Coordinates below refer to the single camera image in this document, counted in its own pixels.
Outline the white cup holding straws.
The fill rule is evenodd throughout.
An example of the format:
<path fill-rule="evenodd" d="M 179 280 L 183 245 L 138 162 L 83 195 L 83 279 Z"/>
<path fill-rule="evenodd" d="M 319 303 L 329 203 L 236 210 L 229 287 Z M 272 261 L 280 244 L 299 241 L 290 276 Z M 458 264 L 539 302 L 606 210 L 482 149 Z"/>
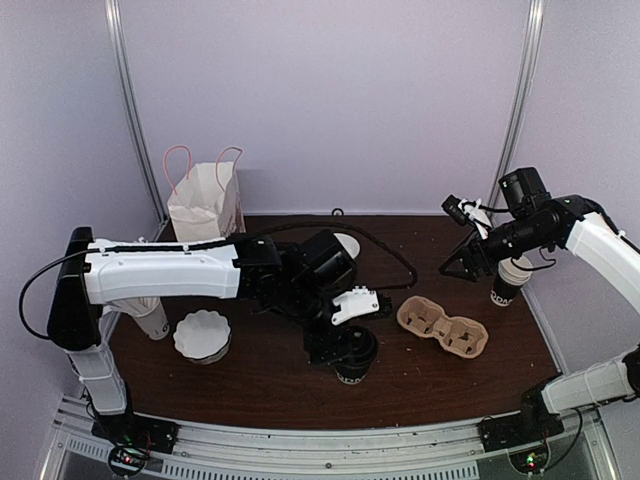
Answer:
<path fill-rule="evenodd" d="M 131 317 L 143 333 L 151 340 L 165 338 L 169 333 L 169 323 L 159 297 L 135 297 L 108 302 L 112 311 Z"/>

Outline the white fluted dish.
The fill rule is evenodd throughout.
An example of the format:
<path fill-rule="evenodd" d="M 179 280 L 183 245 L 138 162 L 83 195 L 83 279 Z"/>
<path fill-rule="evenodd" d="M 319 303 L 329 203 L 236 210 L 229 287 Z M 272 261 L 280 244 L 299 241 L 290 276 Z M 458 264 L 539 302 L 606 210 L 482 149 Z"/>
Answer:
<path fill-rule="evenodd" d="M 179 321 L 173 334 L 175 349 L 188 361 L 210 365 L 224 358 L 231 345 L 228 319 L 217 311 L 199 310 Z"/>

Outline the black lidded coffee cup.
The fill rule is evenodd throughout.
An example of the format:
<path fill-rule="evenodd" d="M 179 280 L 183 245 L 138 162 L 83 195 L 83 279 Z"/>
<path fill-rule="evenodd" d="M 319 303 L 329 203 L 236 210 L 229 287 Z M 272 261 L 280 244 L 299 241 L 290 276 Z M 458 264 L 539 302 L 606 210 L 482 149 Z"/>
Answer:
<path fill-rule="evenodd" d="M 335 372 L 340 382 L 354 386 L 368 374 L 378 355 L 379 343 L 376 336 L 364 327 L 348 327 L 346 334 L 349 340 L 348 355 L 335 365 Z"/>

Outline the brown cardboard cup carrier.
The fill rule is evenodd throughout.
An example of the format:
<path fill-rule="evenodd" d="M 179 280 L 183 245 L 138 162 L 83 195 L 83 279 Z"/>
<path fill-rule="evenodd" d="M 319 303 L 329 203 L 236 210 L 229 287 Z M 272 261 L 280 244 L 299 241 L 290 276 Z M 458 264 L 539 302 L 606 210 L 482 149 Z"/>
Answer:
<path fill-rule="evenodd" d="M 481 355 L 489 340 L 480 322 L 449 316 L 441 305 L 421 296 L 412 296 L 402 303 L 396 312 L 396 322 L 419 338 L 437 340 L 442 349 L 463 359 Z"/>

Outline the white paper takeout bag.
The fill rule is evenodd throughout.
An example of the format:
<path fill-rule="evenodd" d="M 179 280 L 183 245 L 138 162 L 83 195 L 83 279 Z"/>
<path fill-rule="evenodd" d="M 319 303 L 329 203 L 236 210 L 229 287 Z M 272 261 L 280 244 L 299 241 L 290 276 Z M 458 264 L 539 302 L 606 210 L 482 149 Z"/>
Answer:
<path fill-rule="evenodd" d="M 195 163 L 187 146 L 172 146 L 163 157 L 166 178 L 170 177 L 170 155 L 178 150 L 187 154 L 186 173 L 179 182 L 169 183 L 171 195 L 167 201 L 176 239 L 196 242 L 244 233 L 246 226 L 236 171 L 243 150 L 227 147 L 216 161 Z"/>

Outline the right aluminium frame post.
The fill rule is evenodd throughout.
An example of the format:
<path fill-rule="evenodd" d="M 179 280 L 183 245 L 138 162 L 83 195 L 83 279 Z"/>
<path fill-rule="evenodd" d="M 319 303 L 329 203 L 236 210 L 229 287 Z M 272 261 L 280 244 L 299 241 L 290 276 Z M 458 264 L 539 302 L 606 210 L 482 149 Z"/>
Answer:
<path fill-rule="evenodd" d="M 520 135 L 528 96 L 531 91 L 539 58 L 545 4 L 546 2 L 543 0 L 531 0 L 529 2 L 519 73 L 507 124 L 507 132 L 496 173 L 497 178 L 502 177 L 507 172 Z"/>

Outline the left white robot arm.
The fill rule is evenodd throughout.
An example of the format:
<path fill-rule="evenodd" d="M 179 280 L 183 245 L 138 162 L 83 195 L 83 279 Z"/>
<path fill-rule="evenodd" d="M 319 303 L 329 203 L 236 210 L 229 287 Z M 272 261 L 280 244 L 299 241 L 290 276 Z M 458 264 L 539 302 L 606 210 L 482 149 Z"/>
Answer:
<path fill-rule="evenodd" d="M 322 230 L 301 243 L 234 234 L 196 243 L 120 243 L 77 228 L 60 271 L 47 322 L 49 339 L 68 355 L 97 416 L 123 444 L 144 424 L 99 328 L 103 309 L 137 319 L 151 338 L 164 335 L 156 310 L 164 297 L 255 300 L 302 326 L 314 364 L 353 368 L 360 341 L 347 323 L 378 308 L 375 292 L 355 287 L 355 259 Z"/>

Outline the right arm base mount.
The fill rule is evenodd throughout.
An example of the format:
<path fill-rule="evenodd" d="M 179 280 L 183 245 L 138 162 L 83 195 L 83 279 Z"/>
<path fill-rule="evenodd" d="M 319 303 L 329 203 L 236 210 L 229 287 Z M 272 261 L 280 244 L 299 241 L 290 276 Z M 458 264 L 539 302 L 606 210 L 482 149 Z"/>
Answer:
<path fill-rule="evenodd" d="M 523 415 L 513 413 L 502 417 L 485 417 L 477 424 L 478 434 L 486 453 L 512 449 L 541 442 L 564 432 L 558 415 L 539 422 L 525 420 Z"/>

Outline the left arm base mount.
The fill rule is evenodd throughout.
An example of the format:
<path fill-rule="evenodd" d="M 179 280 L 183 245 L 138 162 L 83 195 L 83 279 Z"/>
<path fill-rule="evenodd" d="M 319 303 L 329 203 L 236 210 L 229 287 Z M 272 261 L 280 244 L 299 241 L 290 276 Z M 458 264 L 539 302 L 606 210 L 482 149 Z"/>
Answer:
<path fill-rule="evenodd" d="M 91 433 L 114 444 L 134 446 L 151 452 L 171 454 L 179 425 L 168 420 L 135 413 L 96 415 Z"/>

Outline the aluminium front rail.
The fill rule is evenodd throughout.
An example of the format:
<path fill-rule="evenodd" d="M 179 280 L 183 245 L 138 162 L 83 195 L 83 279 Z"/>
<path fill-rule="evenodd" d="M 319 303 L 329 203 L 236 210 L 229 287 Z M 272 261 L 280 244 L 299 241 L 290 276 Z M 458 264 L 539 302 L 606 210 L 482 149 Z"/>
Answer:
<path fill-rule="evenodd" d="M 269 430 L 180 421 L 169 453 L 153 452 L 138 479 L 542 479 L 620 476 L 599 412 L 563 419 L 563 433 L 488 451 L 477 420 L 413 427 Z"/>

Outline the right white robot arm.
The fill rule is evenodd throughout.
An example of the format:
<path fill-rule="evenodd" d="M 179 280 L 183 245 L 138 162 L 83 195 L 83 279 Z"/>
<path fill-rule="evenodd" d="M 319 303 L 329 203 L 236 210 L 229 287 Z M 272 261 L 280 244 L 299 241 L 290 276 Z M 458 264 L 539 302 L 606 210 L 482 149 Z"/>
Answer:
<path fill-rule="evenodd" d="M 534 249 L 569 251 L 613 286 L 633 307 L 639 306 L 639 249 L 619 230 L 604 208 L 580 195 L 554 198 L 533 167 L 516 169 L 498 181 L 512 221 L 492 227 L 480 219 L 480 202 L 449 196 L 443 210 L 473 230 L 440 266 L 442 275 L 471 282 L 491 275 L 503 260 L 514 261 Z M 513 419 L 519 440 L 535 440 L 551 416 L 588 405 L 639 396 L 639 351 L 632 349 L 570 375 L 535 387 Z"/>

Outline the white ceramic bowl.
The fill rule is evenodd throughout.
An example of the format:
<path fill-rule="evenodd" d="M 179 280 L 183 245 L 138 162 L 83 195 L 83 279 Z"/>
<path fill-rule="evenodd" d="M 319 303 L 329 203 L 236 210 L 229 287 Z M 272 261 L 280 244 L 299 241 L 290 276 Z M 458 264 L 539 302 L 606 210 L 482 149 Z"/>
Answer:
<path fill-rule="evenodd" d="M 358 257 L 361 251 L 361 246 L 353 236 L 340 232 L 335 232 L 333 236 L 340 244 L 341 249 L 346 252 L 352 259 L 356 259 Z"/>

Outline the aluminium frame post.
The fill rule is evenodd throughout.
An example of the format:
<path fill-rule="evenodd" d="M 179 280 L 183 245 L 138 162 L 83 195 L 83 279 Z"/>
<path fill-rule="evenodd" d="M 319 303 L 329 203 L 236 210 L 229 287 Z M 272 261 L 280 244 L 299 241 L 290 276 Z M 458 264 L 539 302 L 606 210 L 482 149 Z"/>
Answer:
<path fill-rule="evenodd" d="M 507 124 L 507 132 L 496 173 L 497 178 L 502 177 L 507 172 L 520 135 L 528 96 L 531 91 L 539 58 L 545 4 L 546 2 L 543 0 L 531 0 L 529 2 L 519 73 Z"/>
<path fill-rule="evenodd" d="M 121 2 L 106 0 L 104 2 L 107 29 L 114 51 L 115 63 L 122 97 L 124 101 L 125 118 L 129 128 L 135 157 L 139 164 L 143 183 L 151 200 L 157 222 L 160 226 L 166 224 L 168 213 L 161 197 L 156 176 L 151 164 L 143 125 L 135 97 L 134 84 L 127 55 L 126 40 L 121 15 Z"/>

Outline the left aluminium frame post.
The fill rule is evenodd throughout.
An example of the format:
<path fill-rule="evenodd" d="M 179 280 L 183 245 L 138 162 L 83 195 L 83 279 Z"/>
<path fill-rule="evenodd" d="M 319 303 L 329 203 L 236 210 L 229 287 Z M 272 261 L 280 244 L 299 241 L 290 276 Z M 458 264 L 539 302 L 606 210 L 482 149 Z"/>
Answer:
<path fill-rule="evenodd" d="M 151 200 L 157 222 L 160 226 L 166 224 L 168 213 L 161 197 L 156 176 L 151 164 L 143 125 L 135 97 L 134 84 L 127 55 L 126 40 L 121 15 L 121 2 L 106 0 L 104 2 L 107 29 L 114 51 L 115 63 L 122 97 L 124 101 L 125 118 L 129 128 L 135 157 L 139 164 L 143 183 Z"/>

